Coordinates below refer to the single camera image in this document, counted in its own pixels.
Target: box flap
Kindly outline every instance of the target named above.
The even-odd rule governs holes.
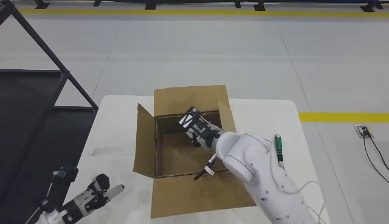
[[[154,178],[154,117],[138,103],[133,171]]]
[[[235,123],[233,121],[232,111],[230,106],[226,106],[223,101],[218,99],[218,107],[220,113],[221,126],[225,131],[236,132]]]
[[[218,110],[216,99],[230,108],[225,85],[157,89],[154,90],[154,115],[183,114],[192,106],[200,112]]]
[[[243,182],[230,172],[193,180],[194,175],[154,180],[151,218],[255,206]]]

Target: cardboard box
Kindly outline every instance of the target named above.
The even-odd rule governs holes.
[[[138,104],[134,172],[154,178],[151,218],[255,205],[243,182],[220,160],[214,176],[193,178],[212,153],[192,146],[178,125],[196,107],[203,117],[235,131],[225,86],[174,87],[154,91],[154,116]]]

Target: electrical outlet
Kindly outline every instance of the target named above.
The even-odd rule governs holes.
[[[374,138],[374,135],[373,135],[373,132],[371,131],[371,129],[367,126],[359,126],[359,125],[354,125],[354,128],[357,132],[357,135],[359,136],[359,138],[363,138],[363,128],[366,127],[367,130],[370,132],[370,135],[371,135],[371,138],[373,139]]]

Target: metal pole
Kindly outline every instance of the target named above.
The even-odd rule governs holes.
[[[88,101],[89,104],[94,109],[98,109],[98,106],[93,101],[93,99],[88,95],[88,93],[81,87],[80,83],[73,77],[73,75],[68,71],[68,69],[62,64],[60,59],[54,54],[54,52],[47,46],[47,44],[43,41],[43,39],[37,34],[37,32],[31,27],[31,25],[27,22],[27,20],[20,14],[18,9],[16,9],[15,5],[13,3],[9,2],[9,5],[11,5],[11,11],[12,15],[15,17],[15,19],[22,25],[22,27],[29,33],[29,35],[35,40],[35,42],[43,49],[43,51],[46,53],[46,55],[58,66],[58,68],[63,73],[69,74],[69,80],[72,82],[72,84],[77,88],[77,90],[84,96],[86,101]]]

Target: white cable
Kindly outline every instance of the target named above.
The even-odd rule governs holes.
[[[53,176],[53,179],[51,180],[51,183],[50,183],[50,186],[49,186],[49,189],[47,190],[47,194],[46,194],[46,198],[48,198],[49,194],[50,194],[50,191],[51,191],[51,187],[53,186],[53,181],[54,181],[54,176]],[[38,212],[40,209],[40,207],[38,207],[34,213],[32,213],[32,215],[30,216],[30,218],[24,223],[24,224],[27,224],[30,222],[30,220],[32,219],[33,216],[35,216],[36,212]]]
[[[305,183],[305,185],[303,185],[303,187],[301,187],[299,190],[297,190],[297,191],[294,191],[294,192],[286,192],[286,191],[284,191],[283,189],[280,189],[279,187],[280,187],[280,185],[277,183],[277,181],[276,181],[276,179],[275,179],[275,177],[274,177],[274,175],[273,175],[273,164],[272,164],[272,157],[273,157],[273,154],[272,154],[272,149],[273,149],[273,141],[270,141],[270,140],[268,140],[268,139],[265,139],[266,141],[268,141],[269,143],[270,143],[270,157],[269,157],[269,163],[270,163],[270,174],[271,174],[271,176],[272,176],[272,179],[273,179],[273,182],[275,183],[275,185],[277,186],[277,189],[280,191],[280,192],[282,192],[282,193],[284,193],[284,194],[298,194],[298,193],[300,193],[308,184],[310,184],[310,183],[316,183],[319,187],[320,187],[320,184],[317,182],[317,181],[308,181],[308,182],[306,182]],[[322,220],[322,218],[320,217],[321,216],[321,214],[322,214],[322,212],[323,212],[323,210],[324,210],[324,207],[325,207],[325,205],[326,205],[326,201],[325,201],[325,199],[324,199],[324,197],[323,197],[323,205],[322,205],[322,207],[320,208],[320,212],[317,214],[315,211],[314,211],[314,213],[315,214],[317,214],[317,221],[318,221],[318,224],[321,224],[321,221],[320,220]]]
[[[30,218],[29,218],[24,224],[29,223],[30,220],[32,219],[32,217],[35,216],[35,214],[39,211],[39,209],[40,209],[40,207],[38,207],[38,208],[34,211],[34,213],[32,213],[32,215],[30,216]]]
[[[317,217],[319,218],[319,220],[322,220],[322,222],[324,223],[324,224],[326,224],[326,222],[319,216],[319,214],[314,210],[314,209],[312,209],[310,206],[308,206],[307,205],[307,207],[311,210],[311,211],[313,211],[313,213],[315,213],[315,215],[317,215]]]

